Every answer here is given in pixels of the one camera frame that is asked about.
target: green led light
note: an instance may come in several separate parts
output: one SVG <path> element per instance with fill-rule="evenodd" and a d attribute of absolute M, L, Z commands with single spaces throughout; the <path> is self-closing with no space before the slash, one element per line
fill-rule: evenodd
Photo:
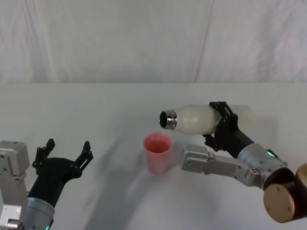
<path fill-rule="evenodd" d="M 272 157 L 275 157 L 271 152 L 268 151 L 268 154 Z"/>

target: white curtain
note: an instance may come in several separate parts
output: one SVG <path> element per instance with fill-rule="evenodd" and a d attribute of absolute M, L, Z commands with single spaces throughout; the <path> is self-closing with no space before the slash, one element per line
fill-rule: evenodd
<path fill-rule="evenodd" d="M 306 81 L 306 0 L 1 0 L 1 82 Z"/>

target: plastic cup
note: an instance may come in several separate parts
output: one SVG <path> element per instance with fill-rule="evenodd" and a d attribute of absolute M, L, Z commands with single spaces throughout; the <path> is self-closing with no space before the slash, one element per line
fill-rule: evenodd
<path fill-rule="evenodd" d="M 146 150 L 147 168 L 154 174 L 163 174 L 170 167 L 173 141 L 164 133 L 151 133 L 143 142 Z"/>

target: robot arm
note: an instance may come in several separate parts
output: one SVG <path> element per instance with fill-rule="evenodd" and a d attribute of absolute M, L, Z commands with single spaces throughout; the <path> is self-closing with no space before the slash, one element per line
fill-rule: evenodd
<path fill-rule="evenodd" d="M 289 222 L 307 216 L 307 164 L 296 175 L 270 149 L 254 143 L 239 130 L 238 116 L 226 102 L 211 102 L 221 115 L 214 136 L 203 135 L 205 145 L 223 150 L 233 158 L 208 152 L 205 147 L 187 145 L 182 151 L 181 169 L 204 174 L 233 177 L 246 186 L 264 190 L 267 213 L 277 222 Z"/>
<path fill-rule="evenodd" d="M 48 158 L 55 146 L 50 139 L 46 147 L 37 148 L 32 166 L 38 175 L 27 195 L 24 184 L 25 170 L 29 167 L 24 143 L 0 142 L 0 188 L 3 210 L 1 230 L 48 230 L 53 223 L 54 207 L 66 182 L 79 178 L 93 159 L 89 142 L 85 142 L 76 161 L 65 158 Z"/>

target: white table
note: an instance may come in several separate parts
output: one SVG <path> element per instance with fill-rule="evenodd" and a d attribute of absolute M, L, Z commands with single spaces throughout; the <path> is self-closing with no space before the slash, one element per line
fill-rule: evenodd
<path fill-rule="evenodd" d="M 71 160 L 90 141 L 94 160 L 66 184 L 54 230 L 299 230 L 306 219 L 279 224 L 267 215 L 260 189 L 181 171 L 180 145 L 174 167 L 151 175 L 142 140 L 161 130 L 164 109 L 220 100 L 247 104 L 257 117 L 249 136 L 296 171 L 307 162 L 306 95 L 301 83 L 0 85 L 0 139 L 26 143 L 31 163 L 49 138 L 56 142 L 50 157 Z M 203 144 L 200 136 L 167 132 L 177 143 Z M 28 189 L 35 178 L 29 168 Z"/>

